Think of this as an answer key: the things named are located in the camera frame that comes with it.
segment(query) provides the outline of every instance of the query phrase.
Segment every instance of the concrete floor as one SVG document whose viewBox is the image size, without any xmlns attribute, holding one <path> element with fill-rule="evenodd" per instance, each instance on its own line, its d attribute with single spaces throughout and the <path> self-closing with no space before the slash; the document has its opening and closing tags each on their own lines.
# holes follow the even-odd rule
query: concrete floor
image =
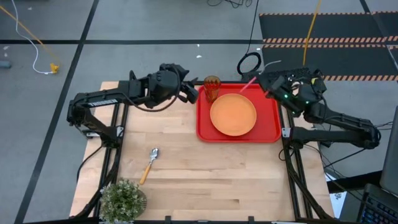
<svg viewBox="0 0 398 224">
<path fill-rule="evenodd" d="M 396 0 L 366 2 L 371 11 L 398 10 Z M 16 1 L 22 23 L 45 40 L 79 40 L 92 3 L 93 0 Z M 317 0 L 260 0 L 258 13 L 313 12 L 316 3 Z M 10 1 L 0 1 L 0 5 L 14 13 Z M 100 0 L 87 39 L 248 39 L 254 7 L 255 1 L 249 8 L 233 9 L 225 2 L 210 7 L 206 0 Z M 359 0 L 324 0 L 321 12 L 363 12 L 363 8 Z M 0 40 L 21 39 L 14 28 L 14 21 L 0 12 Z M 258 19 L 253 39 L 261 39 Z M 62 61 L 57 75 L 40 75 L 32 70 L 34 49 L 31 45 L 0 45 L 0 60 L 13 63 L 10 70 L 0 70 L 0 127 L 3 127 L 0 223 L 14 222 L 76 50 L 76 45 L 49 47 Z M 251 50 L 258 47 L 261 46 L 252 45 Z M 178 63 L 191 70 L 189 78 L 217 75 L 222 80 L 239 80 L 236 64 L 246 49 L 246 44 L 85 45 L 67 101 L 78 92 L 96 91 L 103 81 L 126 80 L 131 69 L 141 77 L 157 71 L 164 62 Z M 52 59 L 40 50 L 37 68 L 48 70 Z M 396 82 L 328 82 L 326 85 L 325 96 L 330 108 L 368 118 L 374 124 L 391 121 L 398 105 Z M 25 222 L 64 219 L 69 215 L 76 171 L 86 141 L 68 126 L 65 113 L 66 105 Z M 377 149 L 337 163 L 335 168 L 347 176 L 380 170 L 389 131 L 382 134 L 382 143 Z M 334 144 L 323 149 L 323 153 L 334 161 L 356 150 L 358 148 L 349 144 Z"/>
</svg>

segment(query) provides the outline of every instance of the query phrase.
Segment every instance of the wooden table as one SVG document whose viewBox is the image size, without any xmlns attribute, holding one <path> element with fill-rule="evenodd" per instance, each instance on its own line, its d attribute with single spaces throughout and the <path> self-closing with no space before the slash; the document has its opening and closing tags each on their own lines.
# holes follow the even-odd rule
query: wooden table
<svg viewBox="0 0 398 224">
<path fill-rule="evenodd" d="M 104 82 L 101 89 L 117 85 Z M 109 125 L 112 113 L 113 106 L 103 106 L 96 108 L 95 116 Z M 173 220 L 243 221 L 248 216 L 256 221 L 294 220 L 286 164 L 278 159 L 281 140 L 272 144 L 207 143 L 197 138 L 195 123 L 196 105 L 179 100 L 159 113 L 130 107 L 118 177 L 139 182 L 150 150 L 160 148 L 141 186 L 148 204 L 139 220 L 164 220 L 166 215 Z M 312 126 L 302 118 L 295 124 Z M 85 157 L 100 144 L 99 138 L 88 140 Z M 81 169 L 70 215 L 77 214 L 98 188 L 104 152 Z M 319 153 L 305 147 L 301 154 L 308 189 L 333 216 Z M 298 195 L 304 217 L 301 193 Z"/>
</svg>

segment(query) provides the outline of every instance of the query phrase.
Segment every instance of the orange plate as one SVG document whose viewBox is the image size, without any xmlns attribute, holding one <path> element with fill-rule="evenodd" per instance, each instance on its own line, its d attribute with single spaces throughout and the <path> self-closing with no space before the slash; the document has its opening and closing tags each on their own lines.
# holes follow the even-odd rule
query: orange plate
<svg viewBox="0 0 398 224">
<path fill-rule="evenodd" d="M 219 97 L 211 106 L 210 119 L 214 127 L 228 136 L 248 133 L 256 123 L 256 108 L 246 97 L 230 93 Z"/>
</svg>

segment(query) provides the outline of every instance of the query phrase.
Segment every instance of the orange cable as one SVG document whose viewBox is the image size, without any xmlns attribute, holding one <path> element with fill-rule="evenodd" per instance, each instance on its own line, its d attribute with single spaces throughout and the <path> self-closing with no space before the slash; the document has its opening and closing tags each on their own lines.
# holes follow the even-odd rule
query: orange cable
<svg viewBox="0 0 398 224">
<path fill-rule="evenodd" d="M 313 25 L 315 23 L 315 19 L 317 18 L 317 14 L 318 14 L 319 8 L 321 6 L 321 2 L 322 2 L 322 0 L 318 1 L 317 9 L 315 10 L 315 12 L 313 14 L 310 30 L 308 31 L 308 34 L 307 34 L 307 41 L 305 41 L 304 56 L 303 56 L 303 66 L 305 65 L 305 58 L 307 57 L 307 47 L 308 47 L 308 42 L 310 41 L 310 35 L 311 35 L 312 27 L 313 27 Z"/>
<path fill-rule="evenodd" d="M 3 10 L 8 16 L 10 16 L 11 18 L 13 18 L 15 21 L 17 21 L 17 19 L 16 19 L 9 11 L 7 11 L 7 9 L 5 9 L 3 6 L 0 6 L 0 9 Z M 49 55 L 51 55 L 51 56 L 57 61 L 58 65 L 61 64 L 60 59 L 59 59 L 57 56 L 55 56 L 55 55 L 51 52 L 51 50 L 48 49 L 47 46 L 44 45 L 43 42 L 40 41 L 39 38 L 37 38 L 31 31 L 29 31 L 29 29 L 26 28 L 20 21 L 18 21 L 18 24 L 19 24 L 22 28 L 24 28 L 24 30 L 25 30 L 31 37 L 33 37 L 33 39 L 35 39 L 35 40 L 44 48 L 44 50 L 45 50 Z"/>
</svg>

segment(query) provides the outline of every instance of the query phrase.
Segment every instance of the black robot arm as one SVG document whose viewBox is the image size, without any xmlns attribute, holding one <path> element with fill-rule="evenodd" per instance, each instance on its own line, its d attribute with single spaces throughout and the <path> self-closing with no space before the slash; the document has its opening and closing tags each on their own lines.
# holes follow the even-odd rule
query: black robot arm
<svg viewBox="0 0 398 224">
<path fill-rule="evenodd" d="M 148 110 L 139 105 L 145 105 L 152 109 L 173 96 L 175 99 L 166 107 L 170 106 L 177 98 L 185 103 L 188 101 L 195 103 L 198 98 L 198 92 L 194 88 L 196 79 L 183 82 L 188 72 L 189 70 L 185 70 L 179 65 L 162 64 L 158 72 L 137 79 L 131 71 L 130 80 L 120 81 L 117 88 L 92 93 L 78 93 L 75 99 L 69 102 L 67 121 L 71 126 L 83 125 L 99 134 L 104 146 L 117 147 L 118 129 L 103 124 L 91 114 L 90 108 L 124 103 L 141 110 L 156 112 L 160 110 Z"/>
<path fill-rule="evenodd" d="M 379 145 L 380 132 L 370 120 L 338 113 L 327 107 L 323 97 L 326 86 L 321 71 L 311 72 L 308 68 L 300 68 L 263 72 L 257 76 L 257 79 L 261 88 L 267 92 L 266 96 L 276 99 L 290 110 L 294 117 L 303 114 L 309 123 L 328 123 L 344 129 L 342 131 L 307 130 L 301 127 L 284 129 L 283 137 L 289 138 L 292 147 L 303 148 L 303 145 L 309 141 L 347 142 L 365 149 L 374 149 Z"/>
</svg>

